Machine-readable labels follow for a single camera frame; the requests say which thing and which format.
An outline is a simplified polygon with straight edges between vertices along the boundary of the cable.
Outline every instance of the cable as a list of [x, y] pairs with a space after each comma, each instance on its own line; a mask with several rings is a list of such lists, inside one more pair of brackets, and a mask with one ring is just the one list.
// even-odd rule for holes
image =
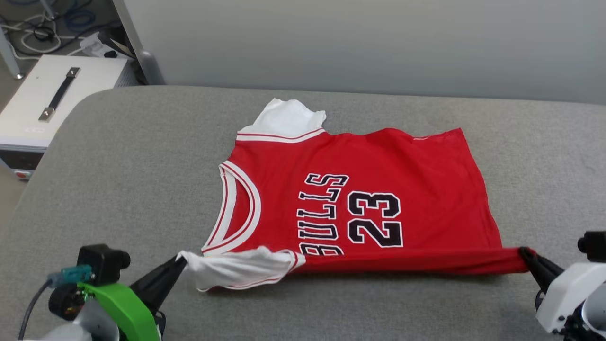
[[15, 5], [15, 6], [29, 6], [29, 5], [33, 5], [33, 4], [37, 4], [40, 1], [39, 0], [31, 0], [31, 1], [15, 1], [15, 0], [6, 0], [6, 2], [8, 2], [11, 5]]
[[93, 12], [78, 10], [77, 8], [78, 0], [74, 0], [72, 6], [67, 10], [64, 16], [65, 26], [72, 32], [82, 31], [82, 29], [92, 25], [97, 19], [97, 16]]
[[[92, 0], [88, 0], [81, 5], [77, 5], [77, 0], [76, 0], [69, 10], [67, 10], [65, 13], [63, 13], [61, 15], [58, 15], [55, 19], [48, 18], [46, 16], [45, 12], [43, 12], [42, 14], [39, 14], [39, 15], [31, 16], [23, 21], [14, 21], [14, 20], [9, 21], [9, 20], [6, 20], [4, 17], [0, 16], [0, 18], [2, 19], [2, 22], [6, 23], [6, 24], [8, 24], [10, 22], [17, 23], [14, 25], [0, 25], [0, 26], [7, 29], [6, 37], [7, 37], [7, 40], [8, 40], [8, 43], [9, 43], [11, 49], [13, 50], [13, 55], [15, 56], [15, 58], [21, 59], [21, 60], [39, 59], [36, 57], [39, 57], [39, 56], [47, 54], [47, 53], [58, 52], [58, 51], [64, 49], [65, 47], [67, 47], [68, 45], [70, 45], [71, 43], [73, 43], [74, 41], [76, 41], [77, 39], [85, 39], [82, 36], [86, 35], [87, 33], [91, 32], [91, 31], [100, 30], [104, 27], [111, 27], [114, 23], [120, 23], [120, 20], [114, 20], [114, 21], [107, 22], [105, 24], [94, 25], [94, 26], [88, 27], [87, 29], [81, 30], [75, 36], [57, 35], [56, 22], [57, 22], [57, 20], [59, 20], [61, 18], [66, 18], [66, 20], [68, 20], [68, 21], [69, 21], [69, 18], [71, 18], [72, 27], [79, 27], [80, 25], [84, 26], [83, 22], [74, 24], [73, 20], [80, 17], [80, 14], [77, 13], [78, 10], [90, 5], [91, 3], [92, 3]], [[35, 23], [31, 22], [31, 20], [38, 19], [38, 18], [41, 18], [39, 24], [35, 24]], [[52, 28], [45, 26], [46, 23], [50, 23], [52, 25]], [[29, 27], [27, 29], [21, 28], [22, 25], [28, 25]], [[30, 51], [33, 51], [34, 53], [25, 52], [25, 51], [19, 49], [15, 45], [15, 43], [12, 41], [11, 36], [12, 36], [12, 34], [17, 33], [17, 32], [25, 32], [25, 34], [21, 37], [21, 44], [26, 49], [29, 49]], [[39, 41], [51, 41], [53, 39], [56, 39], [56, 42], [53, 44], [52, 47], [50, 47], [48, 49], [45, 49], [45, 50], [36, 49], [36, 48], [28, 45], [26, 42], [26, 39], [29, 38], [30, 36], [34, 36]], [[63, 42], [61, 39], [69, 39], [69, 40], [66, 42]]]
[[23, 340], [23, 338], [25, 337], [25, 327], [27, 327], [27, 322], [30, 320], [30, 315], [32, 314], [34, 305], [36, 304], [38, 298], [40, 298], [40, 295], [42, 295], [42, 292], [46, 290], [46, 288], [48, 288], [51, 283], [53, 283], [52, 279], [48, 279], [46, 282], [44, 282], [44, 284], [40, 287], [40, 289], [38, 289], [38, 291], [32, 298], [30, 305], [27, 307], [27, 310], [25, 310], [25, 316], [23, 317], [23, 322], [21, 322], [21, 329], [19, 329], [19, 336], [17, 337], [17, 340]]
[[22, 60], [22, 61], [26, 61], [26, 60], [40, 60], [40, 57], [31, 57], [31, 56], [19, 56], [17, 55], [17, 51], [15, 51], [15, 48], [13, 47], [13, 44], [9, 43], [8, 46], [10, 46], [10, 50], [13, 51], [13, 56], [15, 56], [15, 58]]
[[78, 52], [80, 52], [82, 50], [84, 50], [84, 48], [80, 47], [79, 49], [75, 49], [74, 51], [71, 51], [70, 53], [66, 54], [66, 56], [73, 56], [73, 55], [75, 55], [76, 53], [78, 53]]

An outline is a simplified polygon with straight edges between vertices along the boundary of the gray padded surface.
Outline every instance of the gray padded surface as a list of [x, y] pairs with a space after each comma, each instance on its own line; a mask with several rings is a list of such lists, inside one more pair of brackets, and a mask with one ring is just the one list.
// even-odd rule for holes
[[[78, 104], [42, 159], [0, 241], [0, 339], [14, 339], [48, 272], [80, 246], [131, 254], [131, 283], [178, 251], [197, 251], [221, 202], [217, 165], [238, 129], [274, 97], [326, 110], [331, 133], [386, 126], [412, 135], [462, 127], [504, 246], [528, 245], [561, 266], [604, 229], [606, 107], [349, 93], [136, 87]], [[557, 340], [534, 319], [530, 274], [295, 275], [276, 285], [202, 294], [181, 278], [162, 310], [166, 340]], [[28, 327], [61, 323], [42, 296]]]

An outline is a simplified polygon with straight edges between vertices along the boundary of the basketball jersey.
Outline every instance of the basketball jersey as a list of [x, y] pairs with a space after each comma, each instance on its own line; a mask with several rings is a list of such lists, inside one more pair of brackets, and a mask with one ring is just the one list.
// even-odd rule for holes
[[524, 272], [503, 248], [460, 129], [331, 135], [325, 113], [274, 99], [220, 167], [221, 211], [198, 288], [245, 289], [290, 272]]

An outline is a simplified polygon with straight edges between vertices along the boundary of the connector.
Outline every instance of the connector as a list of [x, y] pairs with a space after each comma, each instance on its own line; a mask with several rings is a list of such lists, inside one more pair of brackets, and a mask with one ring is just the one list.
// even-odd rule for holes
[[577, 243], [590, 262], [606, 263], [606, 231], [587, 231]]
[[54, 272], [48, 275], [52, 282], [51, 288], [57, 288], [64, 284], [75, 284], [78, 282], [88, 282], [93, 275], [93, 269], [90, 265], [78, 265], [71, 268], [61, 269], [61, 272]]

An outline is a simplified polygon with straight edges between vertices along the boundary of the white fabric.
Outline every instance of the white fabric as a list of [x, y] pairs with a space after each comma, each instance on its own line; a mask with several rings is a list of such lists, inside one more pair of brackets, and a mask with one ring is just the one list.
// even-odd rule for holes
[[302, 254], [289, 250], [271, 252], [264, 246], [242, 252], [226, 252], [215, 256], [201, 256], [181, 251], [177, 259], [187, 260], [189, 273], [200, 291], [215, 286], [229, 289], [247, 289], [276, 283], [288, 272], [305, 263]]
[[313, 112], [298, 100], [282, 101], [274, 98], [259, 114], [252, 126], [239, 133], [299, 137], [322, 127], [326, 112]]

